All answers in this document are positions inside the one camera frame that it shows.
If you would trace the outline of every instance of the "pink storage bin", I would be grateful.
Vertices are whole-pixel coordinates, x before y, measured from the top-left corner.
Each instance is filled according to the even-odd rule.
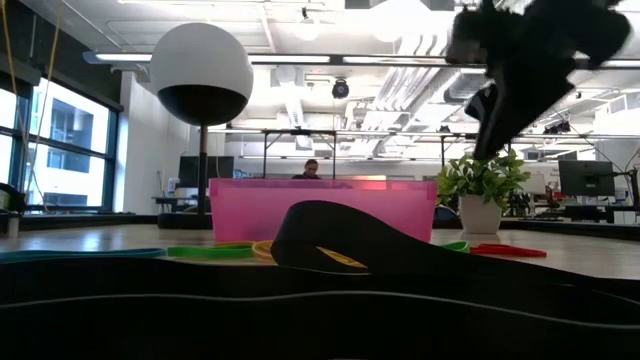
[[[289,207],[305,200],[351,206],[429,242],[437,185],[412,181],[210,179],[209,194],[217,242],[273,240]]]

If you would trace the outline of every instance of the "yellow rope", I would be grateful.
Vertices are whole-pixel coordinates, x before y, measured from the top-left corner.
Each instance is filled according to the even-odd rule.
[[[44,101],[42,104],[42,112],[47,108],[47,98],[49,97],[49,85],[51,84],[51,79],[53,78],[53,69],[56,62],[56,53],[58,49],[58,34],[60,33],[60,19],[62,18],[62,0],[58,1],[58,12],[56,16],[56,30],[53,35],[53,45],[51,46],[51,59],[49,60],[49,73],[47,74],[47,87],[44,91]],[[47,203],[44,201],[44,196],[42,196],[42,192],[40,192],[40,187],[37,185],[38,180],[35,179],[35,168],[36,168],[36,159],[38,157],[38,145],[40,144],[40,132],[42,131],[42,123],[44,116],[41,116],[38,120],[40,123],[38,124],[38,134],[36,135],[36,145],[33,151],[33,159],[31,159],[31,172],[29,173],[29,181],[27,182],[27,192],[31,187],[31,180],[33,179],[36,183],[36,188],[40,193],[40,197],[42,198],[42,205],[44,205],[45,212],[49,212],[47,209]]]
[[[11,75],[11,86],[13,88],[13,94],[16,96],[16,99],[18,98],[18,86],[16,83],[16,73],[15,73],[15,68],[13,65],[13,53],[11,50],[11,36],[9,35],[9,22],[7,21],[7,2],[6,0],[0,0],[0,12],[2,12],[2,27],[4,29],[4,40],[7,44],[7,57],[8,57],[8,62],[9,62],[9,72]],[[60,18],[62,17],[62,1],[59,1],[58,3],[58,15],[57,15],[57,19],[56,19],[56,30],[55,30],[55,35],[53,38],[53,46],[51,48],[51,60],[49,62],[49,75],[48,75],[48,81],[51,82],[51,77],[53,75],[53,67],[55,64],[55,57],[56,57],[56,49],[58,47],[58,34],[59,34],[59,30],[60,30]],[[46,105],[46,101],[47,101],[47,96],[49,94],[49,83],[47,83],[47,88],[45,91],[45,95],[44,95],[44,102]],[[29,156],[29,141],[27,138],[27,133],[28,130],[26,128],[25,122],[24,122],[24,118],[22,116],[22,111],[20,109],[19,106],[16,106],[16,112],[18,115],[18,122],[20,123],[20,130],[21,130],[21,135],[22,135],[22,145],[23,145],[23,156],[26,158]],[[36,188],[38,189],[38,192],[40,193],[40,197],[43,198],[43,205],[44,205],[44,209],[45,211],[48,211],[47,209],[47,204],[44,203],[44,196],[42,195],[42,192],[40,191],[40,187],[38,186],[38,180],[35,176],[35,161],[36,161],[36,155],[38,153],[38,143],[40,142],[40,129],[42,127],[42,119],[40,119],[40,124],[38,127],[38,136],[36,138],[36,144],[35,144],[35,151],[33,154],[33,159],[29,159],[29,161],[31,162],[31,172],[29,175],[29,181],[27,182],[27,190],[26,190],[26,194],[25,194],[25,202],[27,202],[27,196],[29,193],[29,188],[31,187],[31,180],[33,178],[33,181],[36,185]]]
[[[253,255],[257,259],[268,261],[268,262],[274,262],[273,257],[271,257],[271,244],[273,244],[273,241],[259,241],[259,242],[253,243],[253,247],[252,247]],[[348,258],[342,254],[338,254],[335,251],[327,250],[321,247],[318,247],[318,249],[323,253],[325,253],[327,256],[330,256],[331,258],[333,258],[333,260],[341,262],[345,265],[359,267],[359,268],[366,268],[366,266],[360,264],[359,262],[351,258]]]

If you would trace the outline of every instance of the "white plant pot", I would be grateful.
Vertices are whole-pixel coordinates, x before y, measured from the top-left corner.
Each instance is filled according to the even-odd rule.
[[[460,198],[460,219],[464,231],[469,234],[495,234],[500,228],[502,209],[478,195],[466,195]]]

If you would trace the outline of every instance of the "black mat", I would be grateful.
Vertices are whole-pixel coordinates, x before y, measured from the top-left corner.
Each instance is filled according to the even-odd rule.
[[[316,263],[315,246],[373,274],[322,272],[351,269]],[[456,253],[326,202],[291,208],[273,256],[314,270],[125,258],[0,265],[3,351],[11,359],[640,351],[635,281]],[[83,337],[99,351],[78,347]]]

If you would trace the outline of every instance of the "black lamp base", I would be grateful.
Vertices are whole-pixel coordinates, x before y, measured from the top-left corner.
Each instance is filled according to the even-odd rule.
[[[158,215],[158,228],[213,230],[211,214],[164,213]]]

